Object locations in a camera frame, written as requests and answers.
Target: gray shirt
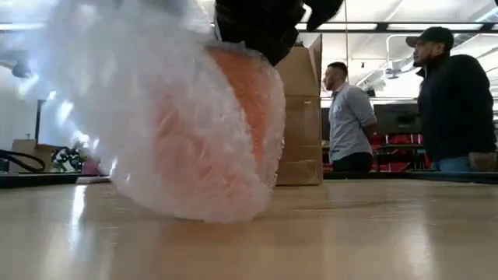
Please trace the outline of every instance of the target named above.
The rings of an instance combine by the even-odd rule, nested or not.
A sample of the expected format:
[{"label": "gray shirt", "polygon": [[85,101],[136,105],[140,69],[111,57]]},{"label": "gray shirt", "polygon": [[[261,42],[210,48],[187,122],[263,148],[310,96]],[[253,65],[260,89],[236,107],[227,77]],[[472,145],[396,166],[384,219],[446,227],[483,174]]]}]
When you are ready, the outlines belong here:
[{"label": "gray shirt", "polygon": [[374,109],[361,88],[348,83],[332,94],[328,113],[330,121],[330,160],[339,160],[357,152],[372,153],[372,147],[363,132],[364,127],[375,124]]}]

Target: cardboard box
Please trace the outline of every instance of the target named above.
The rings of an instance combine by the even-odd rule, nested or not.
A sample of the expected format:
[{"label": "cardboard box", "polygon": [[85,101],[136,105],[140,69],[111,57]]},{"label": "cardboard box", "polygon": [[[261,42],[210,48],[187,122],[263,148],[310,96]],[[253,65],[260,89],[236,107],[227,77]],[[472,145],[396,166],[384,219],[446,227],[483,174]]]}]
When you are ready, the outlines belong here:
[{"label": "cardboard box", "polygon": [[285,145],[277,185],[323,182],[321,152],[321,35],[305,34],[276,69],[286,92]]},{"label": "cardboard box", "polygon": [[[45,163],[44,172],[50,172],[51,167],[51,157],[52,152],[57,148],[57,146],[53,145],[41,145],[37,144],[35,140],[29,139],[17,139],[12,142],[11,150],[13,152],[21,152],[31,156],[35,156],[38,159],[41,159]],[[35,167],[40,168],[40,164],[32,159],[27,159],[25,157],[17,157],[17,159],[21,160],[23,163]],[[12,173],[26,173],[29,172],[22,167],[18,166],[15,163],[9,164],[9,172]]]}]

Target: wooden table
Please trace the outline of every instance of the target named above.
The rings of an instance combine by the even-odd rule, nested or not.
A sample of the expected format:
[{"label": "wooden table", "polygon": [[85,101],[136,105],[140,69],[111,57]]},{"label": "wooden table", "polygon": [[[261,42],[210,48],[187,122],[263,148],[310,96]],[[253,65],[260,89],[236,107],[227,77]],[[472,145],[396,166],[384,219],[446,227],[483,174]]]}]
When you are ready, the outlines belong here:
[{"label": "wooden table", "polygon": [[109,184],[0,191],[0,279],[496,279],[498,188],[279,187],[253,223],[168,219]]}]

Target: wrapped package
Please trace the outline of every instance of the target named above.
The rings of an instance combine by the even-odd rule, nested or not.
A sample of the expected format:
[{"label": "wrapped package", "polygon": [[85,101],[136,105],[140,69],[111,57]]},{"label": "wrapped package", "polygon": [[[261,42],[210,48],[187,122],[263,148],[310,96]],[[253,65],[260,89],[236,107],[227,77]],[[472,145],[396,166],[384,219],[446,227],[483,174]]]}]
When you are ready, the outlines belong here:
[{"label": "wrapped package", "polygon": [[[197,8],[178,2],[181,11]],[[29,43],[35,78],[52,93],[54,131],[85,142],[142,206],[206,222],[251,220],[268,206],[282,153],[279,74],[259,53],[199,33],[207,18],[192,25],[188,12],[156,5],[55,6]]]}]

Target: man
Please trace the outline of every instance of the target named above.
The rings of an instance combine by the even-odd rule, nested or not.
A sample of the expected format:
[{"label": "man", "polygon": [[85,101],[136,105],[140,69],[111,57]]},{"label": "man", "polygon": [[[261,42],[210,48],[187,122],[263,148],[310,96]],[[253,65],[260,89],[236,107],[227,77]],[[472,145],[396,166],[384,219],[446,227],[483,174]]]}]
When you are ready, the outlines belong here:
[{"label": "man", "polygon": [[495,163],[493,98],[479,62],[450,56],[451,31],[430,27],[408,37],[415,48],[413,65],[424,78],[419,110],[424,146],[433,168],[445,172],[490,171]]},{"label": "man", "polygon": [[348,68],[342,62],[327,67],[324,84],[331,90],[329,158],[335,172],[369,172],[373,156],[374,110],[368,96],[346,82]]}]

